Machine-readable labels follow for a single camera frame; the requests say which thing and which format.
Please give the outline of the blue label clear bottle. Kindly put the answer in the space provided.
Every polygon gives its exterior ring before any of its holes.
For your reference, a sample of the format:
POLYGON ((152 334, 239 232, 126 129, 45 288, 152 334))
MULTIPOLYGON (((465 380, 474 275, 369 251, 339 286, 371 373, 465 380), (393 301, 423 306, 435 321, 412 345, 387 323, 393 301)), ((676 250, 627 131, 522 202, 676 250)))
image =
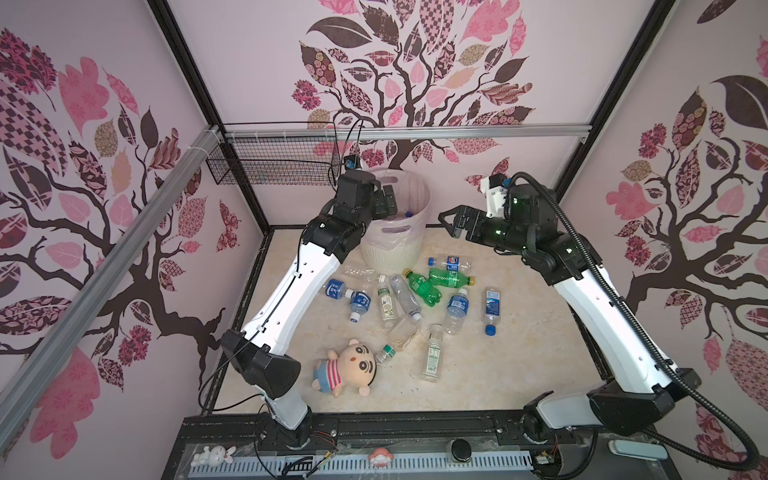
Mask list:
POLYGON ((323 285, 321 293, 331 299, 341 300, 351 299, 355 294, 355 290, 342 280, 330 278, 323 285))

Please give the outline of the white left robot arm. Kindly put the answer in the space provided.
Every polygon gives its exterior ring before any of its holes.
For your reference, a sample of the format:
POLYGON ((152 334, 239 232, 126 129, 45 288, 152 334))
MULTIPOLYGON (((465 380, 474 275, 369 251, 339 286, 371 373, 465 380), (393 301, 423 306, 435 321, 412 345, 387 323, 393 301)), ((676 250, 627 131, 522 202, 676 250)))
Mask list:
POLYGON ((287 355, 299 322, 321 285, 360 244, 371 222, 397 211, 392 186, 367 171, 343 173, 334 198, 304 228, 293 263, 265 305, 242 331, 224 333, 221 346, 229 364, 265 398, 284 428, 298 429, 309 415, 295 387, 300 362, 287 355))

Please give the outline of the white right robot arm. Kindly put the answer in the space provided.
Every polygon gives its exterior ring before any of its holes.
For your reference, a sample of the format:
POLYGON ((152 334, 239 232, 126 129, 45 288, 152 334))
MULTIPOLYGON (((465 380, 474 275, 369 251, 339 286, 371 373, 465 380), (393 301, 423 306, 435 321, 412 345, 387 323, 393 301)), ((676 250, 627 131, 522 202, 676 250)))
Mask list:
POLYGON ((509 181, 487 190, 487 208, 460 205, 439 213, 454 238, 518 255, 567 302, 607 371, 600 385, 545 393, 530 404, 551 430, 604 427, 628 436, 661 420, 701 385, 649 337, 616 292, 600 256, 552 197, 537 184, 509 181))

